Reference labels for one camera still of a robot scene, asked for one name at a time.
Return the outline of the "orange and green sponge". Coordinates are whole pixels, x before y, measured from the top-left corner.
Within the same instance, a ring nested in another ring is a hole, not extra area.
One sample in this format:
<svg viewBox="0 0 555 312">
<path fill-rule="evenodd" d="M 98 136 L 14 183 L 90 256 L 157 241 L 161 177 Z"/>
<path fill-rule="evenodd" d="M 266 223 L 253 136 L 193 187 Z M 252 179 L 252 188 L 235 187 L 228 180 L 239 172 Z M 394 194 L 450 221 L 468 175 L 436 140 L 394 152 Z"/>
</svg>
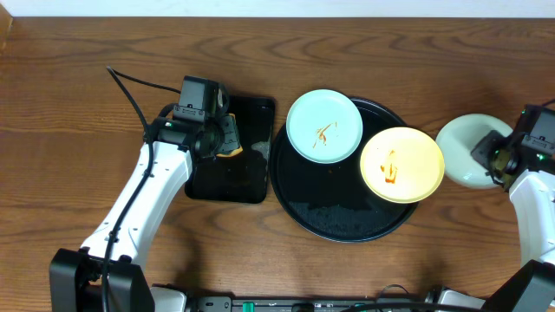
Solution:
<svg viewBox="0 0 555 312">
<path fill-rule="evenodd" d="M 218 144 L 217 157 L 229 158 L 243 151 L 239 141 L 239 131 L 234 114 L 225 114 L 216 121 Z"/>
</svg>

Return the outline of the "light blue plate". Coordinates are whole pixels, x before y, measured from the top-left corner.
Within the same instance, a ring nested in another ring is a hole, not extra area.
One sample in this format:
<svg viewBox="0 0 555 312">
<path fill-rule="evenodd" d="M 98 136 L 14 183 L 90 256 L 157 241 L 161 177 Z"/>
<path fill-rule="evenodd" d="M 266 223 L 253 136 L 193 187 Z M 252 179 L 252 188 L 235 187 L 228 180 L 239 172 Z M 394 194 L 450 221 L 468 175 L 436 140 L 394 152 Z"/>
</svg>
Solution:
<svg viewBox="0 0 555 312">
<path fill-rule="evenodd" d="M 334 90 L 301 95 L 287 114 L 287 137 L 297 153 L 318 164 L 347 159 L 362 140 L 362 116 L 354 102 Z"/>
<path fill-rule="evenodd" d="M 472 189 L 491 189 L 496 185 L 471 152 L 491 131 L 503 137 L 513 129 L 504 121 L 486 114 L 466 114 L 448 122 L 438 133 L 436 143 L 445 161 L 445 174 L 456 184 Z"/>
</svg>

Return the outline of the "yellow plate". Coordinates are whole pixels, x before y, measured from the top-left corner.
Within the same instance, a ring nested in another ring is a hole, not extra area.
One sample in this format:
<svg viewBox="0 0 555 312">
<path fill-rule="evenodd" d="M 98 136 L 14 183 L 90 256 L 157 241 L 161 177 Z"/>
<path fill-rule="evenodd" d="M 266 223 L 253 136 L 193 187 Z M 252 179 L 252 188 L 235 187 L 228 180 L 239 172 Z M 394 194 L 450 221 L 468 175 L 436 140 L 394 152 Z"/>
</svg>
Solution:
<svg viewBox="0 0 555 312">
<path fill-rule="evenodd" d="M 430 196 L 445 172 L 443 154 L 426 133 L 412 127 L 391 127 L 374 135 L 364 146 L 360 171 L 377 196 L 410 204 Z"/>
</svg>

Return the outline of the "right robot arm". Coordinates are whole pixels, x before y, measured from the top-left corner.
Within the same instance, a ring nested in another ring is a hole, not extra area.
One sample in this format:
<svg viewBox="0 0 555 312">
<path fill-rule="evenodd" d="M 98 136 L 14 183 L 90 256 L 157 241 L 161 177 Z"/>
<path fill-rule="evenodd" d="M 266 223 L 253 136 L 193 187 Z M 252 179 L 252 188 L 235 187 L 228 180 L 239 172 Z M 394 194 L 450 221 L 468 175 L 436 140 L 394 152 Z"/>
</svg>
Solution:
<svg viewBox="0 0 555 312">
<path fill-rule="evenodd" d="M 441 305 L 485 311 L 546 311 L 554 302 L 554 163 L 530 146 L 528 131 L 509 135 L 492 128 L 441 129 L 436 138 L 447 175 L 480 166 L 513 204 L 521 268 L 486 300 L 443 289 Z"/>
</svg>

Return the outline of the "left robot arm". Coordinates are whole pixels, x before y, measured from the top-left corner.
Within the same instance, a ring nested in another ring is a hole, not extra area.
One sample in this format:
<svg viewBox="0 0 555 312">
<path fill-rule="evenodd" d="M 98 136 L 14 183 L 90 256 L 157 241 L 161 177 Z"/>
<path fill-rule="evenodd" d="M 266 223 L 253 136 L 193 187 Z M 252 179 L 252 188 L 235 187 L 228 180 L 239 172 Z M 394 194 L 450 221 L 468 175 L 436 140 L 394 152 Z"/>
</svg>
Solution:
<svg viewBox="0 0 555 312">
<path fill-rule="evenodd" d="M 54 311 L 184 311 L 187 296 L 151 286 L 147 254 L 169 205 L 198 160 L 241 151 L 234 114 L 202 123 L 158 116 L 144 126 L 136 167 L 114 203 L 79 250 L 60 249 L 49 266 Z"/>
</svg>

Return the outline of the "black rectangular tray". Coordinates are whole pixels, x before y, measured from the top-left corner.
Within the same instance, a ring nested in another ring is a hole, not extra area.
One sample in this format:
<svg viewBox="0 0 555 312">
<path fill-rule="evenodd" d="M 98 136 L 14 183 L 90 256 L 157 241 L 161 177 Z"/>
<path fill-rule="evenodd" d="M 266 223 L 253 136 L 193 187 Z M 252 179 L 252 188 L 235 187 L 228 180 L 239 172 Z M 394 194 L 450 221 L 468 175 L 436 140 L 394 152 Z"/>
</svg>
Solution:
<svg viewBox="0 0 555 312">
<path fill-rule="evenodd" d="M 243 151 L 233 157 L 214 157 L 197 163 L 185 184 L 192 199 L 258 204 L 267 193 L 268 164 L 251 145 L 271 142 L 275 101 L 268 97 L 232 96 L 229 112 L 235 115 Z"/>
</svg>

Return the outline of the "black round tray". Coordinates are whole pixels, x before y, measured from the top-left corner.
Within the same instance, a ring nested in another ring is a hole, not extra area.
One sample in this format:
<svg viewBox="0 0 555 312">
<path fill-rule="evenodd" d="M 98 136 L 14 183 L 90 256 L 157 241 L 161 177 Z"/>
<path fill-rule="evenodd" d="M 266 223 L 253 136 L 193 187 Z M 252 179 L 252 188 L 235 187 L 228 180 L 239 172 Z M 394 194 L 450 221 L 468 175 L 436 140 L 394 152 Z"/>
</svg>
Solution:
<svg viewBox="0 0 555 312">
<path fill-rule="evenodd" d="M 335 164 L 317 164 L 295 151 L 281 127 L 269 164 L 279 203 L 305 230 L 331 241 L 366 242 L 388 235 L 418 204 L 396 204 L 374 194 L 360 173 L 361 152 L 358 148 Z"/>
</svg>

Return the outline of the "soap foam patch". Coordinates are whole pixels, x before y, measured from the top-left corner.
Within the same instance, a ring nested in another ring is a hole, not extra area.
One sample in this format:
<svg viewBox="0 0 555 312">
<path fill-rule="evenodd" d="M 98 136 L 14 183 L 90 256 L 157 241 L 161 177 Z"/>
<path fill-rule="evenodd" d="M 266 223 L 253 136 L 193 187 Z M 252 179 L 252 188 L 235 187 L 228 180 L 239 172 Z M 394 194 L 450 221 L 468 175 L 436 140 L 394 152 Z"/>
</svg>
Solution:
<svg viewBox="0 0 555 312">
<path fill-rule="evenodd" d="M 259 141 L 251 145 L 251 149 L 253 151 L 259 152 L 264 161 L 269 163 L 270 155 L 271 155 L 271 142 L 267 141 Z"/>
</svg>

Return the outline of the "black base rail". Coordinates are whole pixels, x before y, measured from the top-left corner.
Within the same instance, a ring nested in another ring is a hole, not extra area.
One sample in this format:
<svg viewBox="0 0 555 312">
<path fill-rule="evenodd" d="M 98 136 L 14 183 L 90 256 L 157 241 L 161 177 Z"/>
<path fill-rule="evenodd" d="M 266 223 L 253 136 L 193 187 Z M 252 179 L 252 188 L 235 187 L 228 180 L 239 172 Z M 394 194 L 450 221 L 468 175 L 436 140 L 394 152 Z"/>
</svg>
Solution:
<svg viewBox="0 0 555 312">
<path fill-rule="evenodd" d="M 329 298 L 231 298 L 229 296 L 204 296 L 188 299 L 186 312 L 291 312 L 343 311 L 355 306 L 374 303 L 417 302 L 410 297 L 382 297 L 379 299 L 336 300 Z"/>
</svg>

